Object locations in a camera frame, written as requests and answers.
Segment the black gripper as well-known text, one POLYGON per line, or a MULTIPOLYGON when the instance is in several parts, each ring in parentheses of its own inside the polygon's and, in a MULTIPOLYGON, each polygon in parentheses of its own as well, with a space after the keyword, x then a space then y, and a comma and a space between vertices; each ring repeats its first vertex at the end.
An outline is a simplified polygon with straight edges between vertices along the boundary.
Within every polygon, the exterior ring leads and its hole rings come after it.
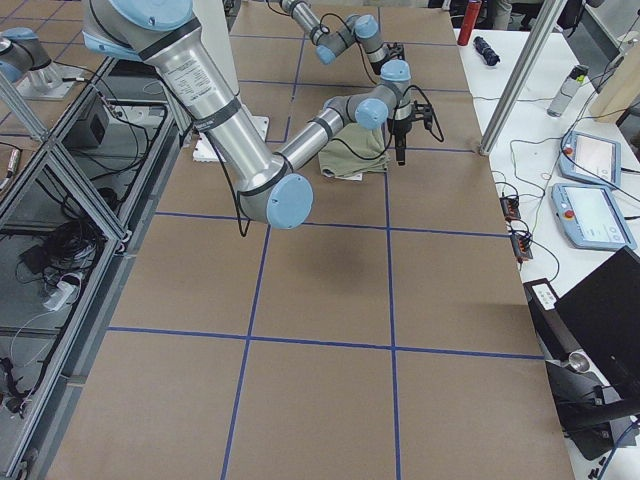
POLYGON ((368 54, 369 63, 376 75, 381 73, 382 66, 391 59, 392 56, 389 52, 371 52, 368 54))
POLYGON ((395 159, 399 166, 406 164, 406 136, 411 129, 412 121, 409 118, 388 120, 388 130, 395 142, 395 159))

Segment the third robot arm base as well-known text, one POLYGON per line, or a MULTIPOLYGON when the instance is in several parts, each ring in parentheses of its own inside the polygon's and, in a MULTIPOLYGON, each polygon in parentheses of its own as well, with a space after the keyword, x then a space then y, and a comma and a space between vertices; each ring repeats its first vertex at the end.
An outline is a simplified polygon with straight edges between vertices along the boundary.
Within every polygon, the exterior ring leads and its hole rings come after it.
POLYGON ((26 27, 1 32, 1 73, 30 100, 61 100, 75 83, 84 81, 81 68, 56 64, 26 27))

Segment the black monitor on arm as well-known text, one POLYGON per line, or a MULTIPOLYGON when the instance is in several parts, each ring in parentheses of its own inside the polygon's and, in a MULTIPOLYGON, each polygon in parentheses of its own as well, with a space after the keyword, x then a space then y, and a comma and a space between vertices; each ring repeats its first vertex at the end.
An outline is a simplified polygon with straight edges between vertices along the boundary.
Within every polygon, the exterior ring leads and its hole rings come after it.
POLYGON ((639 256, 621 248, 556 308, 589 368, 549 363, 552 394, 565 434, 594 460, 613 448, 623 422, 639 415, 639 256))

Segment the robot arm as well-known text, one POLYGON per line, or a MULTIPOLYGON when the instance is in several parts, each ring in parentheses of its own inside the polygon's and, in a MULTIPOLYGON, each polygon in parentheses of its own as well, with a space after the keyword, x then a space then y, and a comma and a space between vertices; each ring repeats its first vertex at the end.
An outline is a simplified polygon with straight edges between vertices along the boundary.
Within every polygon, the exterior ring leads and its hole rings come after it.
POLYGON ((192 117, 195 128, 222 154, 236 174, 239 210, 249 219, 292 229, 308 217, 314 200, 298 169, 347 125, 367 130, 386 121, 408 129, 411 114, 410 66, 392 57, 371 15, 352 15, 331 32, 305 1, 280 4, 309 36, 319 59, 328 64, 358 43, 379 77, 368 93, 328 100, 319 114, 288 144, 269 150, 202 43, 202 25, 190 1, 86 1, 83 36, 88 49, 155 68, 170 92, 192 117))
POLYGON ((307 1, 280 1, 283 12, 291 17, 309 37, 319 61, 330 65, 353 45, 358 45, 376 75, 391 59, 389 45, 381 37, 380 27, 371 14, 352 14, 338 18, 336 30, 318 17, 307 1))

